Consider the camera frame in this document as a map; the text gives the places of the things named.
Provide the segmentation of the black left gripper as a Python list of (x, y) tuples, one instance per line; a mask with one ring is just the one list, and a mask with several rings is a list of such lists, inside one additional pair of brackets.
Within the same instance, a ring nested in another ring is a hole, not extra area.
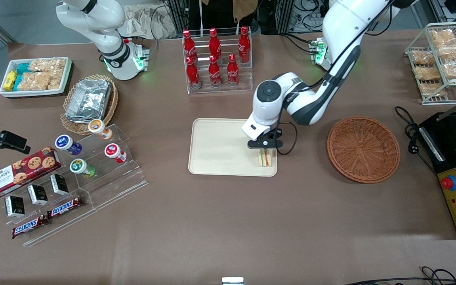
[(256, 139), (256, 141), (248, 141), (247, 142), (247, 147), (251, 149), (258, 149), (258, 156), (262, 155), (262, 149), (261, 148), (271, 148), (271, 154), (276, 155), (277, 153), (277, 148), (282, 148), (284, 143), (283, 141), (280, 140), (280, 137), (282, 136), (282, 130), (281, 129), (273, 129), (270, 132), (261, 135)]

